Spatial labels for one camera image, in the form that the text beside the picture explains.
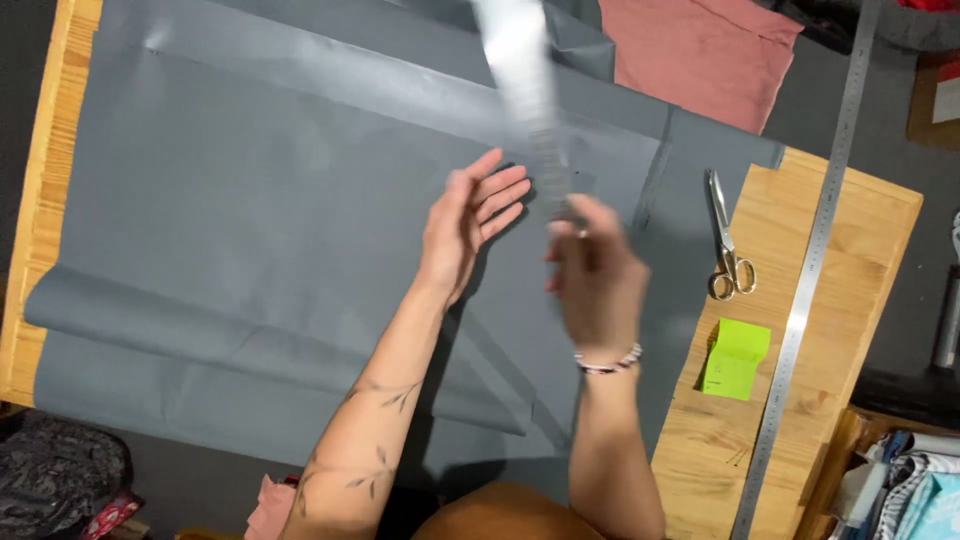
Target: beaded bracelet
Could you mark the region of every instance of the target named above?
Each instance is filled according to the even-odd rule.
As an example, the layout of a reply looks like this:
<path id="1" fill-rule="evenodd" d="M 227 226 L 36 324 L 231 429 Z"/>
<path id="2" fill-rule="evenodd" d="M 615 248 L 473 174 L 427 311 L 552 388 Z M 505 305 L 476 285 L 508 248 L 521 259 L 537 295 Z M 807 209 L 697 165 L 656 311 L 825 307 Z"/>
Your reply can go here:
<path id="1" fill-rule="evenodd" d="M 618 360 L 616 363 L 609 365 L 592 365 L 584 363 L 583 353 L 576 352 L 573 354 L 573 359 L 577 361 L 577 366 L 580 368 L 580 371 L 584 372 L 587 375 L 607 375 L 608 373 L 618 373 L 625 371 L 630 368 L 630 366 L 640 362 L 640 356 L 643 354 L 643 349 L 640 349 L 639 343 L 634 343 L 634 347 L 627 353 L 626 356 Z"/>

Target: pink fabric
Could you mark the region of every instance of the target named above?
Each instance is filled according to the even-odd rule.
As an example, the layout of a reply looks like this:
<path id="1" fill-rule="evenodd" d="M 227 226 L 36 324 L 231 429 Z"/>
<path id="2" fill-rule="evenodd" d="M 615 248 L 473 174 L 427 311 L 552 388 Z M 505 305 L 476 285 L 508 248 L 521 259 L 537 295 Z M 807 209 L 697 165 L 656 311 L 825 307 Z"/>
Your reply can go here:
<path id="1" fill-rule="evenodd" d="M 264 475 L 260 482 L 260 494 L 256 496 L 259 504 L 247 518 L 244 540 L 277 540 L 294 505 L 295 493 L 296 490 L 289 485 L 273 483 L 270 477 Z"/>
<path id="2" fill-rule="evenodd" d="M 759 134 L 803 29 L 751 0 L 599 0 L 614 79 Z"/>

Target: left hand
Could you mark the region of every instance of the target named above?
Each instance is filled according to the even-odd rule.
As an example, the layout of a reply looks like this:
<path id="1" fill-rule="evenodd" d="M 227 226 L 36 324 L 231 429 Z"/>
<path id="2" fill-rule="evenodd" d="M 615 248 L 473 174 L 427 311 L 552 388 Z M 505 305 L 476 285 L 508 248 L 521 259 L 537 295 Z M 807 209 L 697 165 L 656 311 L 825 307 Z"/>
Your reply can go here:
<path id="1" fill-rule="evenodd" d="M 517 200 L 530 190 L 524 167 L 487 176 L 502 158 L 503 151 L 494 148 L 467 168 L 452 171 L 446 191 L 430 208 L 415 283 L 445 298 L 445 307 L 463 294 L 480 246 L 523 211 Z"/>

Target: cutting table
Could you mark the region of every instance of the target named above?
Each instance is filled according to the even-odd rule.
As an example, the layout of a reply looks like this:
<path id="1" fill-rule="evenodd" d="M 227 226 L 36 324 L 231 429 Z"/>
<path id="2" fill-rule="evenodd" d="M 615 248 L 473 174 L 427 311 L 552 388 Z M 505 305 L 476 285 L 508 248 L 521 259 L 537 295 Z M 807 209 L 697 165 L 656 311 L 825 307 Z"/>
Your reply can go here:
<path id="1" fill-rule="evenodd" d="M 60 0 L 47 54 L 0 335 L 0 399 L 21 405 L 33 404 L 45 337 L 23 321 L 23 304 L 57 259 L 100 9 L 101 0 Z M 670 538 L 730 533 L 826 168 L 825 160 L 787 148 L 779 170 L 754 165 L 747 177 L 731 234 L 762 282 L 731 302 L 706 300 L 653 461 Z M 922 201 L 848 170 L 751 538 L 793 537 Z M 695 389 L 721 316 L 772 330 L 749 402 Z"/>

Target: sticky note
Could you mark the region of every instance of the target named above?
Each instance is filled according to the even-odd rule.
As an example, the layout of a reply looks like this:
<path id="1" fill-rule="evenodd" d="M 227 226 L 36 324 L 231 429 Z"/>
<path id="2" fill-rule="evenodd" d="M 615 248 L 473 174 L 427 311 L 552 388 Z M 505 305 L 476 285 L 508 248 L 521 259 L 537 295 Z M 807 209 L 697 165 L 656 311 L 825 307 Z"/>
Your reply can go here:
<path id="1" fill-rule="evenodd" d="M 747 401 L 756 367 L 770 348 L 770 329 L 720 319 L 720 332 L 707 357 L 701 391 Z"/>

